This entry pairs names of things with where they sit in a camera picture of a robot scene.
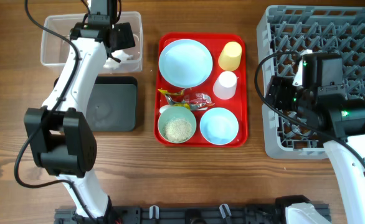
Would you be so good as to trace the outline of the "white rice grains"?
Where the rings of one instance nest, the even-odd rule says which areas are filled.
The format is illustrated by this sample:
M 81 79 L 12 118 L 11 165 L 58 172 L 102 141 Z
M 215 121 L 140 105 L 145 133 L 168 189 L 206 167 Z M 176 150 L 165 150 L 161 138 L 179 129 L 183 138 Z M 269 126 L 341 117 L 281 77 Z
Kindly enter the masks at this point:
M 186 119 L 173 119 L 164 125 L 164 136 L 173 143 L 187 141 L 192 134 L 192 125 Z

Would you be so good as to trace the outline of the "light blue bowl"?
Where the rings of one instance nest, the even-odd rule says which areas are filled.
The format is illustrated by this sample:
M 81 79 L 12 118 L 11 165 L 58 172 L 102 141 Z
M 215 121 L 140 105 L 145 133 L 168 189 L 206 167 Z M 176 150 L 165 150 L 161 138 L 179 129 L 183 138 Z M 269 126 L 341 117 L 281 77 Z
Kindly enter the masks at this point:
M 199 122 L 199 127 L 202 137 L 216 146 L 231 143 L 239 132 L 238 119 L 225 108 L 212 108 L 206 111 Z

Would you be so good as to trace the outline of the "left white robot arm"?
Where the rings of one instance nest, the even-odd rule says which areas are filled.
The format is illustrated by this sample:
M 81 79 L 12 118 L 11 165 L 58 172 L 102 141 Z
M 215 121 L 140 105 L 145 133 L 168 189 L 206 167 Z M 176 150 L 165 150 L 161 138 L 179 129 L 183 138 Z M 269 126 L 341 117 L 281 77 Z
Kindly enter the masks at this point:
M 102 190 L 93 169 L 97 142 L 85 113 L 99 72 L 108 59 L 121 60 L 113 52 L 135 46 L 129 23 L 121 23 L 121 1 L 86 3 L 82 22 L 69 37 L 46 27 L 44 31 L 70 46 L 69 56 L 49 97 L 39 109 L 29 108 L 24 117 L 27 140 L 14 165 L 17 183 L 26 188 L 19 165 L 27 148 L 37 167 L 62 183 L 76 204 L 72 220 L 77 223 L 122 223 L 110 197 Z

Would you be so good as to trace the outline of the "yellow foil wrapper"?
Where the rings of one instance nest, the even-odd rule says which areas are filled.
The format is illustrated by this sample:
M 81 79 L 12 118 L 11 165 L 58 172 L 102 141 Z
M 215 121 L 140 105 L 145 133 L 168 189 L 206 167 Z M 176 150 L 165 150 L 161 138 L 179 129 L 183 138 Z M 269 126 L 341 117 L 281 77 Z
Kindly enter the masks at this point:
M 171 106 L 181 106 L 184 107 L 186 109 L 191 109 L 189 104 L 185 101 L 182 100 L 181 102 L 177 102 L 175 100 L 173 100 L 173 96 L 183 96 L 184 92 L 185 92 L 185 88 L 183 88 L 182 90 L 175 92 L 175 93 L 171 93 L 167 90 L 164 89 L 158 89 L 158 91 L 165 97 L 167 103 Z

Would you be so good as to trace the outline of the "green bowl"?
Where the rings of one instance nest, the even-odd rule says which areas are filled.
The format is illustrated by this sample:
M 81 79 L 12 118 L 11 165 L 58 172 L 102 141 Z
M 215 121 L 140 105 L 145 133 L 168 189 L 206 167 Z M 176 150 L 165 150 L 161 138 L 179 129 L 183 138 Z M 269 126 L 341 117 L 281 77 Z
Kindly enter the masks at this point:
M 190 140 L 196 128 L 197 121 L 193 112 L 182 106 L 170 106 L 158 119 L 158 131 L 161 137 L 173 144 L 182 144 Z

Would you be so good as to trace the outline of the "red silver foil wrapper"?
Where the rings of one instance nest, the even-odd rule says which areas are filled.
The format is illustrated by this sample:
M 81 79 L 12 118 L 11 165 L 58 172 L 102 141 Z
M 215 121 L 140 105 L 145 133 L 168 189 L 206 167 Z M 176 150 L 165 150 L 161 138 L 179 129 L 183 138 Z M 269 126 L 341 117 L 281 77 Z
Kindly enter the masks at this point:
M 190 93 L 183 98 L 184 106 L 191 111 L 201 110 L 214 106 L 211 97 L 205 93 Z

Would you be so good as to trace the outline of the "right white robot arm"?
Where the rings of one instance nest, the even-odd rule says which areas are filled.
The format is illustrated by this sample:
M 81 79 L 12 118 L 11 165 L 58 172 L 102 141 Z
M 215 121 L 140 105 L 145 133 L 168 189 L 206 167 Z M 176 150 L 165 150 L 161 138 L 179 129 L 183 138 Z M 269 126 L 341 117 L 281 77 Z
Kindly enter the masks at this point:
M 365 101 L 348 100 L 344 85 L 310 83 L 273 76 L 262 101 L 280 116 L 285 111 L 305 119 L 287 120 L 316 133 L 333 166 L 348 223 L 365 223 Z

